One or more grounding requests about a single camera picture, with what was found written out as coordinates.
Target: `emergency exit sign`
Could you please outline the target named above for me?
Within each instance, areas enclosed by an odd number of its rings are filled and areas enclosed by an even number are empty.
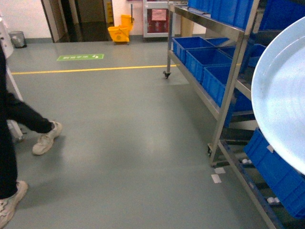
[[[101,60],[104,54],[79,54],[60,56],[57,61],[84,61],[84,60]]]

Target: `white sneaker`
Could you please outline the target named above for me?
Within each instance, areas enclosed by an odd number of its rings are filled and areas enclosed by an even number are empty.
[[[33,146],[33,154],[35,155],[43,155],[49,149],[51,149],[54,138],[58,137],[62,131],[62,124],[58,122],[51,121],[54,124],[54,128],[48,132],[47,134],[42,134],[37,143]]]
[[[28,184],[24,181],[17,181],[17,192],[9,198],[0,199],[0,229],[4,228],[11,220],[16,205],[25,196],[28,187]]]

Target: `blue storage crate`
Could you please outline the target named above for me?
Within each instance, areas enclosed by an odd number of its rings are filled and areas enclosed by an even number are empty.
[[[250,54],[248,66],[255,68],[259,58],[261,58],[261,55],[263,54],[265,49],[266,46],[263,46],[261,44],[253,45],[253,47],[251,48],[251,54]]]
[[[213,45],[219,45],[219,44],[222,44],[226,41],[229,40],[229,38],[226,38],[226,37],[221,37],[221,38],[208,38],[208,39],[205,39],[206,41],[208,41],[209,43],[213,44]]]
[[[217,49],[201,49],[186,51],[186,68],[199,83],[203,82],[203,70],[208,66],[228,65],[232,59]]]
[[[211,18],[245,29],[252,5],[253,0],[213,0]]]
[[[202,86],[219,107],[221,107],[223,102],[225,86],[227,84],[229,72],[229,65],[206,67],[204,69],[204,78]],[[248,110],[252,110],[251,101],[242,93],[239,93],[236,98],[236,104],[233,107],[233,111]]]
[[[212,0],[189,0],[188,6],[201,10],[203,12],[211,13],[212,12]]]
[[[263,52],[265,51],[266,47],[261,44],[254,44],[254,45],[248,45],[246,52],[244,53],[244,59],[241,66],[241,72],[243,72],[247,66],[249,67],[256,67],[257,62]],[[230,47],[222,47],[219,48],[219,50],[226,53],[228,56],[233,58],[234,52],[235,52],[235,46]]]
[[[222,47],[219,50],[223,51],[229,57],[233,58],[236,46]]]
[[[256,129],[244,151],[289,214],[297,219],[305,219],[305,180],[303,176],[275,151],[270,152],[267,149],[268,146],[269,143],[262,132]]]
[[[212,47],[211,43],[201,37],[173,38],[173,52],[183,64],[186,61],[186,50]]]
[[[269,0],[260,30],[283,30],[302,17],[305,17],[304,5],[290,0]]]

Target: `person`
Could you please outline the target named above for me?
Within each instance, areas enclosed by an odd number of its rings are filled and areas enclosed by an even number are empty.
[[[15,120],[30,130],[42,133],[33,146],[33,154],[43,155],[53,145],[54,138],[62,131],[62,125],[49,121],[26,103],[8,93],[6,88],[6,59],[0,45],[0,229],[14,215],[16,205],[25,196],[28,184],[17,181],[17,162],[7,120]]]

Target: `doorway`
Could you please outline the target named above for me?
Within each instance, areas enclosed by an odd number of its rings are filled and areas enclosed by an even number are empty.
[[[109,41],[109,0],[41,0],[53,42]]]

